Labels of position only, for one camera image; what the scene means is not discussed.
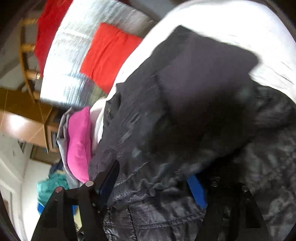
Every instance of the red blanket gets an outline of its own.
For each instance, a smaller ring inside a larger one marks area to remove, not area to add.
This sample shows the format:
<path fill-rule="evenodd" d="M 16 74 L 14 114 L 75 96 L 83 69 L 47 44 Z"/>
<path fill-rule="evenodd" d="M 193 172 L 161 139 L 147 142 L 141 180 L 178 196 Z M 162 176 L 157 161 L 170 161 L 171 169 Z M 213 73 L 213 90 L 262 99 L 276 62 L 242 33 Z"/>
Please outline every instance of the red blanket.
<path fill-rule="evenodd" d="M 34 53 L 43 74 L 46 58 L 54 36 L 73 0 L 47 0 L 38 19 L 38 33 Z"/>
<path fill-rule="evenodd" d="M 115 26 L 101 23 L 80 71 L 105 93 L 109 93 L 121 66 L 141 41 L 141 38 L 127 34 Z"/>

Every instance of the teal fabric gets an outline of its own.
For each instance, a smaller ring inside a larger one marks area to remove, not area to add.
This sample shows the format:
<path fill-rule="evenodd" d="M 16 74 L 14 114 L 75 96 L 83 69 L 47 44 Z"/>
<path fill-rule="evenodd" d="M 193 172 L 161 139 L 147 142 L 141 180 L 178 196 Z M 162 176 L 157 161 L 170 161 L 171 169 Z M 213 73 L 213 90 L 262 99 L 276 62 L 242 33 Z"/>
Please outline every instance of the teal fabric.
<path fill-rule="evenodd" d="M 38 182 L 38 202 L 45 207 L 53 191 L 58 186 L 64 187 L 65 190 L 69 189 L 65 174 L 54 173 L 51 174 L 46 180 Z"/>

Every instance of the wooden chair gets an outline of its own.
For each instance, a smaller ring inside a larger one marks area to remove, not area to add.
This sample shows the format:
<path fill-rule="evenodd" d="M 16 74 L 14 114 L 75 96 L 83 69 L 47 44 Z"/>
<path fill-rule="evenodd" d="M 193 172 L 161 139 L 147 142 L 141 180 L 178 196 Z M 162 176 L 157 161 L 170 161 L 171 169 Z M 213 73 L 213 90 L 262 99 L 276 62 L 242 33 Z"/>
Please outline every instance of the wooden chair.
<path fill-rule="evenodd" d="M 26 86 L 29 95 L 34 101 L 40 99 L 40 93 L 38 91 L 35 91 L 35 82 L 41 80 L 42 76 L 37 71 L 29 69 L 28 53 L 35 50 L 35 44 L 25 42 L 25 27 L 28 25 L 36 24 L 37 20 L 37 18 L 23 18 L 20 21 L 19 36 L 19 59 L 22 74 L 24 77 L 24 84 L 20 86 L 19 89 L 22 89 L 24 86 Z"/>
<path fill-rule="evenodd" d="M 38 80 L 42 79 L 40 73 L 35 70 L 29 69 L 28 65 L 28 53 L 34 52 L 35 44 L 34 43 L 26 43 L 25 41 L 25 27 L 28 25 L 33 25 L 37 23 L 37 18 L 23 18 L 20 21 L 20 34 L 19 34 L 19 59 L 20 59 L 20 66 L 22 70 L 22 74 L 24 77 L 24 84 L 18 88 L 21 90 L 24 86 L 27 88 L 27 92 L 30 95 L 31 99 L 34 103 L 34 108 L 37 106 L 42 106 L 43 108 L 46 107 L 49 112 L 47 113 L 46 117 L 42 121 L 43 125 L 43 136 L 38 140 L 38 143 L 34 143 L 36 145 L 46 147 L 47 152 L 59 152 L 59 149 L 56 145 L 56 141 L 54 137 L 56 136 L 59 123 L 54 121 L 54 118 L 58 112 L 58 109 L 45 104 L 39 101 L 40 93 L 35 90 L 35 83 Z"/>

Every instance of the gray fabric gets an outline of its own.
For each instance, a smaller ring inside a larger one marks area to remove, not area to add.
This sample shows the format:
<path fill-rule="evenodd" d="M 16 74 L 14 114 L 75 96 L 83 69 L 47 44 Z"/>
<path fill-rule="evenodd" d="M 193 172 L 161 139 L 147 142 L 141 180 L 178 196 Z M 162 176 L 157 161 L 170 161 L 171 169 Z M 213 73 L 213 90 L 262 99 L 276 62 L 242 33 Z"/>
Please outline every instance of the gray fabric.
<path fill-rule="evenodd" d="M 64 164 L 64 170 L 66 172 L 66 179 L 70 189 L 78 188 L 82 185 L 80 181 L 72 174 L 67 164 L 67 150 L 68 150 L 68 123 L 70 116 L 75 112 L 71 107 L 67 112 L 65 112 L 61 118 L 59 124 L 59 130 L 57 132 L 57 143 L 59 145 L 59 151 L 62 156 L 62 161 Z"/>

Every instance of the blue fabric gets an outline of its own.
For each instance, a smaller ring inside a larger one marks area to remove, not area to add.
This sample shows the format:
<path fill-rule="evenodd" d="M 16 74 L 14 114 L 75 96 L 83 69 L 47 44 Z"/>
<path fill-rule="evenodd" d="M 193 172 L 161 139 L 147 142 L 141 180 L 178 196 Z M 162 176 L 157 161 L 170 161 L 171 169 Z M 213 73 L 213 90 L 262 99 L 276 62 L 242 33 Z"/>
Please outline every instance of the blue fabric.
<path fill-rule="evenodd" d="M 192 175 L 187 178 L 187 183 L 196 204 L 201 206 L 202 209 L 205 209 L 207 207 L 207 203 L 205 201 L 205 193 L 203 191 L 202 185 L 200 184 L 196 176 Z"/>
<path fill-rule="evenodd" d="M 63 170 L 63 166 L 64 166 L 64 164 L 63 164 L 63 161 L 61 159 L 58 163 L 52 165 L 52 167 L 49 170 L 49 174 L 48 175 L 50 176 L 50 175 L 54 174 L 57 170 L 62 171 Z"/>
<path fill-rule="evenodd" d="M 72 209 L 73 209 L 73 215 L 75 215 L 76 207 L 77 207 L 77 206 L 72 206 Z M 44 207 L 42 206 L 41 203 L 38 203 L 38 205 L 37 205 L 37 210 L 38 210 L 38 213 L 41 215 L 41 213 L 42 213 L 43 210 L 44 210 Z"/>

